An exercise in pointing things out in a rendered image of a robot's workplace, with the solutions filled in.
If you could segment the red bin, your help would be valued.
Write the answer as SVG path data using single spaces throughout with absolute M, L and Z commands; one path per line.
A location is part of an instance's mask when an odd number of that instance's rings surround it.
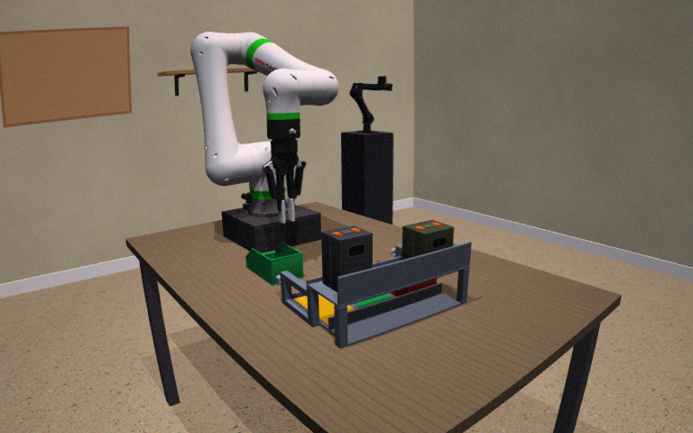
M 406 289 L 397 290 L 397 291 L 391 292 L 391 294 L 398 297 L 398 296 L 401 296 L 401 295 L 406 294 L 408 292 L 422 289 L 422 288 L 425 288 L 425 287 L 428 287 L 428 286 L 434 285 L 434 284 L 437 284 L 437 279 L 434 279 L 432 281 L 426 281 L 426 282 L 423 282 L 423 283 L 415 285 L 415 286 L 411 286 L 411 287 L 406 288 Z

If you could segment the green bin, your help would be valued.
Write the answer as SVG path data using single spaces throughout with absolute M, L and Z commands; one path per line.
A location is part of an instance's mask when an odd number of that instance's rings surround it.
M 302 252 L 284 243 L 280 243 L 268 253 L 259 253 L 252 248 L 245 259 L 246 268 L 272 286 L 277 285 L 276 277 L 280 272 L 288 271 L 299 279 L 303 278 Z

